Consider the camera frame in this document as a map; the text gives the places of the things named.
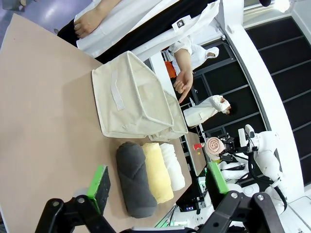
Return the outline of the person's left hand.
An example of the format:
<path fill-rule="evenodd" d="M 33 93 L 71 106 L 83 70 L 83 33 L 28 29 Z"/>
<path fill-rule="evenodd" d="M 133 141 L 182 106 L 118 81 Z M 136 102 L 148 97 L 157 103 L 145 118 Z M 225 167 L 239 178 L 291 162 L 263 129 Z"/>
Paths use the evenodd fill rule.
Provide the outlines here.
<path fill-rule="evenodd" d="M 180 71 L 177 75 L 176 81 L 173 84 L 175 91 L 181 94 L 178 102 L 182 103 L 183 100 L 188 95 L 189 91 L 191 90 L 193 84 L 193 72 L 191 70 L 187 71 Z"/>

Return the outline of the person's right hand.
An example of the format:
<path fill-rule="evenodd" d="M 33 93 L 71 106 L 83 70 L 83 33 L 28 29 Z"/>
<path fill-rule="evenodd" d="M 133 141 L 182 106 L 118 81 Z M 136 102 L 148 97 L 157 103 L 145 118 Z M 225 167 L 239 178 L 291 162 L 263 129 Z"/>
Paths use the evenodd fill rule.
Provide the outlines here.
<path fill-rule="evenodd" d="M 104 15 L 98 9 L 92 9 L 74 22 L 74 31 L 79 39 L 91 34 L 102 22 Z"/>

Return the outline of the left gripper black finger with green pad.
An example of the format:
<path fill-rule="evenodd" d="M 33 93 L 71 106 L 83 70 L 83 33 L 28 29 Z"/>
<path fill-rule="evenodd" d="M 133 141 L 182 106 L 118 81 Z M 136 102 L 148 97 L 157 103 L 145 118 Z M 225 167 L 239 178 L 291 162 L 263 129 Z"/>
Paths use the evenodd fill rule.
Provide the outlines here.
<path fill-rule="evenodd" d="M 110 185 L 108 167 L 98 166 L 85 195 L 46 202 L 35 232 L 72 233 L 75 227 L 86 226 L 90 233 L 114 233 L 103 216 Z"/>

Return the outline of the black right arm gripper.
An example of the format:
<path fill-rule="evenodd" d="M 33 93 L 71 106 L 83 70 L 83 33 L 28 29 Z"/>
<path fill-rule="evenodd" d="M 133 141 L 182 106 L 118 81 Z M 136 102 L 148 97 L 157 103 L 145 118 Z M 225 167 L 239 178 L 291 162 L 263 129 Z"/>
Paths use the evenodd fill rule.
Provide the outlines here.
<path fill-rule="evenodd" d="M 238 137 L 220 135 L 225 149 L 219 156 L 221 161 L 232 162 L 241 147 Z M 284 229 L 270 196 L 264 192 L 252 197 L 227 187 L 217 163 L 207 165 L 206 188 L 214 212 L 199 229 L 200 233 L 225 233 L 230 224 L 241 222 L 249 233 L 283 233 Z"/>

